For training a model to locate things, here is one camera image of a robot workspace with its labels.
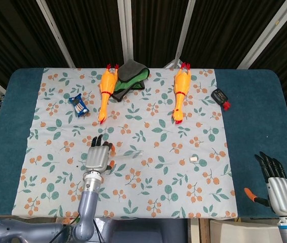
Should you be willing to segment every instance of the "blue table surface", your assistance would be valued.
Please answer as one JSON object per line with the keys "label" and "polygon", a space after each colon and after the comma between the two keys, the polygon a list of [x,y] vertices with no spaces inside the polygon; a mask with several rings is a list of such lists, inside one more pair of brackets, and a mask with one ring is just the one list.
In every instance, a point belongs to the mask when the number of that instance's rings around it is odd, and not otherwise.
{"label": "blue table surface", "polygon": [[[15,71],[0,112],[0,215],[10,215],[19,184],[43,68]],[[244,188],[267,197],[255,153],[278,159],[287,174],[287,108],[276,74],[270,70],[215,70],[217,86],[229,98],[223,112],[238,216],[275,217],[250,201]]]}

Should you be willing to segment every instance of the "small white object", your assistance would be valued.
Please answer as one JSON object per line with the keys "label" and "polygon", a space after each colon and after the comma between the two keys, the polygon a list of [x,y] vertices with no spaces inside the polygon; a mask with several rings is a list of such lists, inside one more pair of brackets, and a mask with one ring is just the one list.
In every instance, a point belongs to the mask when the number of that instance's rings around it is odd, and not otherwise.
{"label": "small white object", "polygon": [[189,158],[189,161],[191,161],[191,162],[196,162],[196,161],[197,161],[197,157],[196,157],[196,156],[191,157],[191,158]]}

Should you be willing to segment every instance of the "black cable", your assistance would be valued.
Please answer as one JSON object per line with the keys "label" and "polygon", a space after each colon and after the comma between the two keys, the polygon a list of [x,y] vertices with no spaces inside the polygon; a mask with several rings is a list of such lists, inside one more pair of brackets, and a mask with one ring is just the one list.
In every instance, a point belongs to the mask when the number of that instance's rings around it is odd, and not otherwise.
{"label": "black cable", "polygon": [[102,240],[101,240],[101,237],[100,237],[101,232],[99,231],[99,229],[98,229],[98,227],[97,227],[97,224],[96,224],[95,219],[93,219],[93,222],[94,222],[94,226],[95,226],[96,231],[97,231],[97,235],[98,235],[99,243],[102,243]]}
{"label": "black cable", "polygon": [[[77,219],[78,219],[78,217],[79,217],[79,214],[78,214],[78,216],[70,223],[70,225],[72,225]],[[62,234],[62,232],[67,228],[67,224],[60,230],[60,232],[56,235],[56,236],[54,236],[53,237],[53,239],[49,242],[49,243],[52,243],[56,238],[58,238],[58,236],[59,235],[61,235]]]}

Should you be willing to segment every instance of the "floral tablecloth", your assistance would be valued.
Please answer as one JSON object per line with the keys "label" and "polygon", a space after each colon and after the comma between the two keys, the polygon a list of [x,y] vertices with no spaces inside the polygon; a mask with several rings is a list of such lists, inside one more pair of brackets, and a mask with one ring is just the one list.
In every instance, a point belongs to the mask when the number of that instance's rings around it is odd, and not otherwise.
{"label": "floral tablecloth", "polygon": [[[113,143],[111,171],[102,174],[96,217],[234,218],[230,160],[212,69],[192,69],[184,120],[175,125],[174,75],[151,69],[142,91],[109,100],[98,124],[98,84],[105,69],[44,69],[16,194],[13,215],[77,215],[93,137]],[[69,97],[81,96],[90,113],[76,117]],[[189,158],[197,157],[190,162]]]}

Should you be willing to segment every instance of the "rubber chicken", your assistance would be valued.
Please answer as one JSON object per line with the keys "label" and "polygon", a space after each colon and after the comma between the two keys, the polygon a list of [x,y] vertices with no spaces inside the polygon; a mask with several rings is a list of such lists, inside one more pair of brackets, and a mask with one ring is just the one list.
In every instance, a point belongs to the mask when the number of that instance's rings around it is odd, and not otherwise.
{"label": "rubber chicken", "polygon": [[[183,68],[188,70],[188,73],[183,72]],[[189,86],[190,86],[190,64],[189,63],[182,63],[178,73],[175,76],[175,86],[174,91],[176,94],[176,107],[173,113],[173,118],[176,124],[179,124],[183,121],[183,101],[185,96],[188,93]]]}
{"label": "rubber chicken", "polygon": [[111,68],[111,64],[108,64],[106,67],[106,71],[102,75],[101,83],[99,84],[99,89],[102,95],[102,104],[101,110],[99,111],[98,121],[102,124],[107,118],[107,103],[109,97],[113,94],[114,88],[117,82],[117,71],[118,64],[115,65],[115,72],[109,72]]}

